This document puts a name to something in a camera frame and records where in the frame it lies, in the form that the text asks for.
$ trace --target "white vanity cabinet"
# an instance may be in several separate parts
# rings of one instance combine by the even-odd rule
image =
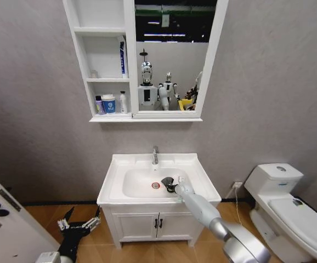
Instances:
[[[194,246],[203,230],[184,203],[108,205],[102,209],[117,248],[121,242],[133,241],[187,240]]]
[[[112,214],[121,241],[156,239],[159,213]]]

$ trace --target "toilet tank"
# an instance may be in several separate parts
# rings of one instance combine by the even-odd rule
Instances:
[[[256,166],[245,182],[251,194],[277,195],[290,193],[303,174],[287,163]]]

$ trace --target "white toilet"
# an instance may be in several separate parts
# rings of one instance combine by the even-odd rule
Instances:
[[[285,263],[317,259],[317,213],[290,194],[302,176],[286,163],[262,164],[245,182],[256,200],[252,222]]]

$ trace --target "gray wall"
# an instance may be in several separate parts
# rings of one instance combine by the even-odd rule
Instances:
[[[154,73],[152,84],[156,87],[166,81],[167,71],[172,73],[172,82],[178,84],[177,92],[181,98],[195,85],[195,79],[205,64],[208,43],[148,43],[137,42],[138,84],[143,82],[140,52],[148,52],[146,60],[152,64]]]
[[[0,1],[0,182],[94,200],[113,153],[197,152],[223,197],[255,165],[317,208],[317,0],[230,0],[202,123],[94,124],[61,0]]]

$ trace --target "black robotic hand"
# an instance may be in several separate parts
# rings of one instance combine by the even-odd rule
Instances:
[[[73,262],[76,262],[77,249],[81,239],[90,234],[100,223],[100,207],[98,207],[95,217],[89,221],[68,223],[67,221],[70,219],[74,208],[72,207],[65,214],[64,218],[58,221],[59,228],[64,236],[64,240],[58,251],[61,256],[66,256]]]

